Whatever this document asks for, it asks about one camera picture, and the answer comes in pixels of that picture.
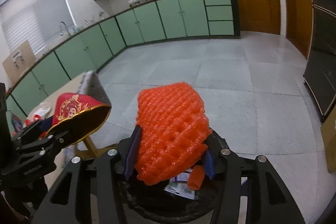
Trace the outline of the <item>dark cabinet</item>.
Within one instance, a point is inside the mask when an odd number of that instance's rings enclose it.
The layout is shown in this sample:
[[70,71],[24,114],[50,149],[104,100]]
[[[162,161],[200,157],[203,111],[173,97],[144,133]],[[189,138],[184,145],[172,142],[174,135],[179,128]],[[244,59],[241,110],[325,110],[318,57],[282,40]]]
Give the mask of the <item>dark cabinet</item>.
[[335,0],[312,0],[313,34],[303,74],[324,122],[335,106]]

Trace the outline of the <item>white crumpled paper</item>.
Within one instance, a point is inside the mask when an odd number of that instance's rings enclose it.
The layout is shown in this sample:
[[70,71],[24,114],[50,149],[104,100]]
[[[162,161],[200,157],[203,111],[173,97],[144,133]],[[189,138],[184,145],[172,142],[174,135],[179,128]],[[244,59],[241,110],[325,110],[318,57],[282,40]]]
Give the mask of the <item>white crumpled paper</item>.
[[46,119],[50,112],[52,110],[52,106],[48,102],[41,102],[38,104],[37,107],[35,107],[33,110],[31,110],[30,114],[28,115],[27,119],[34,121],[35,118],[38,119]]

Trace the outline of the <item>red gold paper packet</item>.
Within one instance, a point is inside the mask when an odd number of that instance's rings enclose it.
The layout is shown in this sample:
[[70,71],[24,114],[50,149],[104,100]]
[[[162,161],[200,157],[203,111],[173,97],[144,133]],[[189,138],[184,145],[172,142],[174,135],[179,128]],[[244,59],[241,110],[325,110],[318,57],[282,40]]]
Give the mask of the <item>red gold paper packet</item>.
[[51,128],[45,137],[63,139],[62,146],[74,145],[100,129],[108,119],[112,105],[92,96],[63,93],[58,96]]

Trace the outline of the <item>orange foam fruit net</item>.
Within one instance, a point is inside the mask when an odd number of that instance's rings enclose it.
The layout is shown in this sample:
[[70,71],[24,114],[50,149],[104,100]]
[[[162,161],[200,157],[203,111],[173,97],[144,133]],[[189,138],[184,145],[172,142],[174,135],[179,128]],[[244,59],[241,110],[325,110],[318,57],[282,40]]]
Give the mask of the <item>orange foam fruit net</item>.
[[209,119],[203,100],[188,83],[144,89],[137,105],[142,137],[135,169],[146,185],[179,175],[207,151]]

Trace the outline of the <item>blue white snack bag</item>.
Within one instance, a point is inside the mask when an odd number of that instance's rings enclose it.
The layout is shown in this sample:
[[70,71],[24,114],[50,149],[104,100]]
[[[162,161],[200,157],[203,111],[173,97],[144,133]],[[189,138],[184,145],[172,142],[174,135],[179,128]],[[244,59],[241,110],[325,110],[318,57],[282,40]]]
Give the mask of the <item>blue white snack bag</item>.
[[16,134],[23,130],[23,123],[22,123],[22,121],[13,112],[11,112],[11,124],[12,124],[12,126],[14,128],[14,132]]

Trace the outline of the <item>window blind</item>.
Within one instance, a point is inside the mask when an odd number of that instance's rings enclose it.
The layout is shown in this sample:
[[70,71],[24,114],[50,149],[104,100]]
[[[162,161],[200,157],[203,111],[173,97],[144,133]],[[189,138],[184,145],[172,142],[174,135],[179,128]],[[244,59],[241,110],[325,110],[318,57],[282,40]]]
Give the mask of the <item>window blind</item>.
[[37,53],[60,35],[63,21],[69,31],[76,27],[67,0],[7,0],[1,4],[1,27],[9,52],[26,40]]

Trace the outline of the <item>white cooking pot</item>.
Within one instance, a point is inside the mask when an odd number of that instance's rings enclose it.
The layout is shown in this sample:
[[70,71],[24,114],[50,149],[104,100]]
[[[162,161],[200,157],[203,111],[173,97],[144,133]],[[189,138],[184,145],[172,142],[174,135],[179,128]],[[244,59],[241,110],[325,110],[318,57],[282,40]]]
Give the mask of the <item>white cooking pot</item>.
[[136,5],[139,5],[141,3],[140,0],[127,0],[127,3],[129,5],[129,7],[134,7]]

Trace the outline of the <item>chrome faucet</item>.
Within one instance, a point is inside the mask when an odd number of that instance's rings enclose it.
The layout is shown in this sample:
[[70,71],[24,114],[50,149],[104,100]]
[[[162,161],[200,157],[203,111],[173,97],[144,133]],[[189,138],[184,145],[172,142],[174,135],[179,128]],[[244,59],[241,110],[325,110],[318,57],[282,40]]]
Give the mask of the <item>chrome faucet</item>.
[[59,23],[59,28],[60,28],[60,35],[61,36],[64,36],[65,34],[67,34],[68,37],[71,37],[70,31],[69,31],[67,25],[63,21],[61,21]]

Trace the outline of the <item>cardboard box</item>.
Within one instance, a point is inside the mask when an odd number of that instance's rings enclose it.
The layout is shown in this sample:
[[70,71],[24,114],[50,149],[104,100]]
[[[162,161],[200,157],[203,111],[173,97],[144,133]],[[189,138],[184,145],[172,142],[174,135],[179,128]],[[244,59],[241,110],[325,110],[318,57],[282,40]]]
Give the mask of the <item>cardboard box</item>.
[[2,63],[12,85],[16,84],[26,71],[34,65],[36,57],[26,40],[16,48]]

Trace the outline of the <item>blue chip bag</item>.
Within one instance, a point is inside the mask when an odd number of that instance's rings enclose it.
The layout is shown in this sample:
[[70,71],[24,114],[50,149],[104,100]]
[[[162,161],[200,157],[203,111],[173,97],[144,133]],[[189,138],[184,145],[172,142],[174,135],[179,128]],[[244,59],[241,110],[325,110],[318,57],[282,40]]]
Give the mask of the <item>blue chip bag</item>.
[[187,185],[190,174],[191,170],[188,169],[187,171],[172,177],[165,187],[165,191],[189,200],[195,200],[195,191],[191,190]]

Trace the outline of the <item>green lower kitchen cabinets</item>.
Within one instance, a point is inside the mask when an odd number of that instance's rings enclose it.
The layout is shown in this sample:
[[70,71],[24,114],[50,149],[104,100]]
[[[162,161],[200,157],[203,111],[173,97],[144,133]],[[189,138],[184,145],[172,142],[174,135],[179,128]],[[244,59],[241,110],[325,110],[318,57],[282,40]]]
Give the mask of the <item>green lower kitchen cabinets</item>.
[[46,53],[7,92],[7,110],[25,119],[64,84],[83,72],[101,70],[130,47],[239,37],[238,0],[150,1],[95,23]]

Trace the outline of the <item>black trash bin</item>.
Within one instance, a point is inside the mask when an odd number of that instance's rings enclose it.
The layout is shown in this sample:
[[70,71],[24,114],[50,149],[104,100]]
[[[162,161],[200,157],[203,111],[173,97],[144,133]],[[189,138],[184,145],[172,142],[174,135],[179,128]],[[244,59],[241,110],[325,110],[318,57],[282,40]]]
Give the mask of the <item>black trash bin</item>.
[[202,186],[189,199],[165,191],[169,181],[148,186],[138,180],[137,172],[129,179],[120,177],[119,186],[123,202],[142,217],[158,223],[185,223],[194,221],[215,207],[219,182],[205,177]]

